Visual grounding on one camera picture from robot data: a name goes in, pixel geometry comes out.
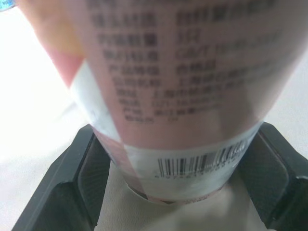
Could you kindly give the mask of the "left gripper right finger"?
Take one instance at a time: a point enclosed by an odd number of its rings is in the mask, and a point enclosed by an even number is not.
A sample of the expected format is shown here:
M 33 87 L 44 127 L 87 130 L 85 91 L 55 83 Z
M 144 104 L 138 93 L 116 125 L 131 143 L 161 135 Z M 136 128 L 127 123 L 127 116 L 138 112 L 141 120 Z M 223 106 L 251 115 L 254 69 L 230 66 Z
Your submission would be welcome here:
M 268 229 L 308 229 L 308 161 L 272 124 L 261 125 L 238 169 Z

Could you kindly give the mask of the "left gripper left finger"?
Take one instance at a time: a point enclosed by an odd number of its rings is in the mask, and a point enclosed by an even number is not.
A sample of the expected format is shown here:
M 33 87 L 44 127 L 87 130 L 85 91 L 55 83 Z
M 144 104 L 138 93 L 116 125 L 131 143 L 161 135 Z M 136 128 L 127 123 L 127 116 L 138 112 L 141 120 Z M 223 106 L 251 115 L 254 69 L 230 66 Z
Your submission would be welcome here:
M 110 157 L 86 125 L 51 164 L 14 231 L 92 231 L 97 226 Z

